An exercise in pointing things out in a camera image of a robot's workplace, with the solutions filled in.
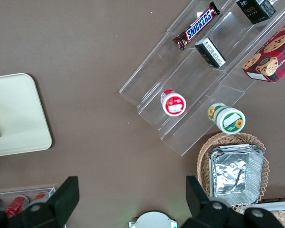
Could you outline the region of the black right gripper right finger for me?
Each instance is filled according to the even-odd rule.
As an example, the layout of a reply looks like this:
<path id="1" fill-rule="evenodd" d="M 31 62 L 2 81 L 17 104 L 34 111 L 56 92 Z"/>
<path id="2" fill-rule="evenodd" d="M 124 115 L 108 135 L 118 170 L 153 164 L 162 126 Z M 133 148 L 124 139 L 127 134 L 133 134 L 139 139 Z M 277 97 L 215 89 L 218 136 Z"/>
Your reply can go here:
<path id="1" fill-rule="evenodd" d="M 228 223 L 228 207 L 211 201 L 195 176 L 186 177 L 186 202 L 191 217 L 183 228 L 225 228 Z"/>

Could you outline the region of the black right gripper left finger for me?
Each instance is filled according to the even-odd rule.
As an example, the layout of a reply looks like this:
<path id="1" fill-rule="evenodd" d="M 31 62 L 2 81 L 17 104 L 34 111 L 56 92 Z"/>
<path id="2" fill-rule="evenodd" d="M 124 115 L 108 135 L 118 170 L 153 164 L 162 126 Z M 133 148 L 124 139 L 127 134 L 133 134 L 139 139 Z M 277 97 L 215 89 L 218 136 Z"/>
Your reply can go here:
<path id="1" fill-rule="evenodd" d="M 62 228 L 79 203 L 77 176 L 69 176 L 45 202 L 35 202 L 22 212 L 25 228 Z"/>

